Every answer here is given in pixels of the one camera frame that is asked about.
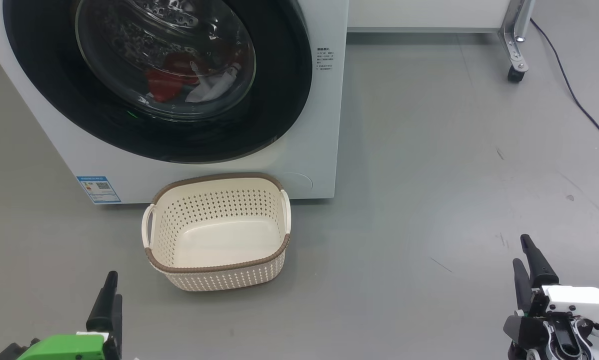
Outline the black round glass washer door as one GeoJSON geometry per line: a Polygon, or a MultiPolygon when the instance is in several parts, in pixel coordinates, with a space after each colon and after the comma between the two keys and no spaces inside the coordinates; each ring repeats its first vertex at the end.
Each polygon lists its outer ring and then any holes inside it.
{"type": "Polygon", "coordinates": [[[224,162],[277,141],[306,105],[313,54],[297,0],[224,0],[253,42],[254,83],[228,111],[194,121],[140,111],[96,77],[77,42],[78,1],[3,0],[5,33],[19,65],[41,95],[101,141],[163,162],[224,162]]]}

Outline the metal table leg with caster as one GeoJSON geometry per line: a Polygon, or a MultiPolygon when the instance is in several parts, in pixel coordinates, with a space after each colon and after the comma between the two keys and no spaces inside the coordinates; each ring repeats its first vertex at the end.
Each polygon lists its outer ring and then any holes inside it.
{"type": "Polygon", "coordinates": [[[524,79],[529,66],[521,53],[521,44],[526,41],[532,11],[537,0],[509,0],[501,27],[497,34],[509,55],[510,68],[508,82],[519,84],[524,79]]]}

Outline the cream perforated basket brown rim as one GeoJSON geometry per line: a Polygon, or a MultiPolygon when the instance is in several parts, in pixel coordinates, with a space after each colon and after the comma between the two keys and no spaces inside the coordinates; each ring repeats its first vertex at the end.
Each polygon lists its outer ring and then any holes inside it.
{"type": "Polygon", "coordinates": [[[291,232],[290,197],[265,173],[171,183],[154,196],[141,220],[149,264],[188,292],[274,280],[285,265],[291,232]]]}

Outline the stainless steel washing machine drum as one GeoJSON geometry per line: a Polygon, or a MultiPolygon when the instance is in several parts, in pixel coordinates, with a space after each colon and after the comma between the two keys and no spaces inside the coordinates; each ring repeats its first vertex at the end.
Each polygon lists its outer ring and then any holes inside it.
{"type": "Polygon", "coordinates": [[[255,80],[257,57],[244,22],[224,0],[78,0],[74,30],[78,48],[94,75],[123,101],[151,116],[196,121],[235,107],[255,80]],[[166,55],[187,53],[205,76],[221,75],[233,63],[241,70],[215,100],[190,103],[197,85],[185,85],[161,103],[144,72],[160,68],[166,55]]]}

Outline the red garment with white trim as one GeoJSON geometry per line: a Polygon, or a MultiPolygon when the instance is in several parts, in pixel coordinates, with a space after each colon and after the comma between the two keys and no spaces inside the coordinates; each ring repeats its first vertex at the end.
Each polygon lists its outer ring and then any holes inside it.
{"type": "Polygon", "coordinates": [[[189,65],[197,75],[198,84],[187,94],[186,103],[203,103],[219,98],[233,86],[239,71],[242,70],[240,64],[233,63],[219,75],[206,76],[193,61],[190,61],[189,65]]]}

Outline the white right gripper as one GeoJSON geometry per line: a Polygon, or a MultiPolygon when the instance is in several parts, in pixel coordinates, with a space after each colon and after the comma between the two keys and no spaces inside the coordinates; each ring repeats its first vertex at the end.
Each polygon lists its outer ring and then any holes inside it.
{"type": "Polygon", "coordinates": [[[530,274],[521,259],[512,260],[517,311],[503,332],[521,348],[588,348],[587,337],[599,338],[599,288],[557,285],[557,273],[530,235],[520,242],[530,274]]]}

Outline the white table panel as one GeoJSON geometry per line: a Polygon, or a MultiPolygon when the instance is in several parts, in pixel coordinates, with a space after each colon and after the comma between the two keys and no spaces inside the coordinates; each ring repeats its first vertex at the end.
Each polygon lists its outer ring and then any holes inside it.
{"type": "Polygon", "coordinates": [[[510,0],[349,0],[350,34],[488,34],[510,0]]]}

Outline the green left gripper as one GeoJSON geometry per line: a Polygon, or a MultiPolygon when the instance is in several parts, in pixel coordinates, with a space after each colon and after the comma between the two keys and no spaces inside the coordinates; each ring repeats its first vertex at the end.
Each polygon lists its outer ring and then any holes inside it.
{"type": "Polygon", "coordinates": [[[85,322],[87,332],[46,337],[17,360],[122,360],[122,295],[117,286],[118,272],[110,271],[85,322]]]}

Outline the round white filter cover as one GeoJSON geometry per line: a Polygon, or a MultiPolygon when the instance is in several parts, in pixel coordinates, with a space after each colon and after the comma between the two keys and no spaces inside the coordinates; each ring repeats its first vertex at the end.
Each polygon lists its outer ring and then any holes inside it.
{"type": "Polygon", "coordinates": [[[277,176],[288,196],[302,198],[313,190],[313,181],[304,174],[284,172],[277,176]]]}

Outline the plain red garment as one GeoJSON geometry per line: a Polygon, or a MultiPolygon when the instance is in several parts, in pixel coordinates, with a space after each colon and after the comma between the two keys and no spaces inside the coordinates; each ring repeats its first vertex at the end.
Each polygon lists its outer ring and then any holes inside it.
{"type": "Polygon", "coordinates": [[[155,101],[166,103],[180,95],[186,85],[199,84],[199,78],[191,68],[195,57],[188,53],[170,53],[160,67],[144,71],[149,93],[155,101]]]}

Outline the white front-load washing machine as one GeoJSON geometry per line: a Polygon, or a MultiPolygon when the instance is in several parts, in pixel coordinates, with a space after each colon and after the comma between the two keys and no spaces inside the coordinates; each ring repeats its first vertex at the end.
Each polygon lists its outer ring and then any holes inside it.
{"type": "Polygon", "coordinates": [[[30,82],[14,55],[6,34],[3,2],[0,0],[0,65],[75,178],[106,177],[121,204],[149,203],[170,183],[233,173],[263,173],[276,179],[280,173],[304,174],[312,180],[312,191],[300,198],[289,196],[291,199],[333,198],[349,0],[297,0],[313,68],[306,104],[291,128],[249,155],[204,163],[165,162],[136,155],[92,136],[55,109],[30,82]]]}

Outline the blue energy label sticker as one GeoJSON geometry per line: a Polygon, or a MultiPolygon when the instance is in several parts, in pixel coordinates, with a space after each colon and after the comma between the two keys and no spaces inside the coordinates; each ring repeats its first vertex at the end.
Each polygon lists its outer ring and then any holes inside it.
{"type": "Polygon", "coordinates": [[[106,177],[76,177],[80,186],[96,205],[121,204],[122,201],[106,177]]]}

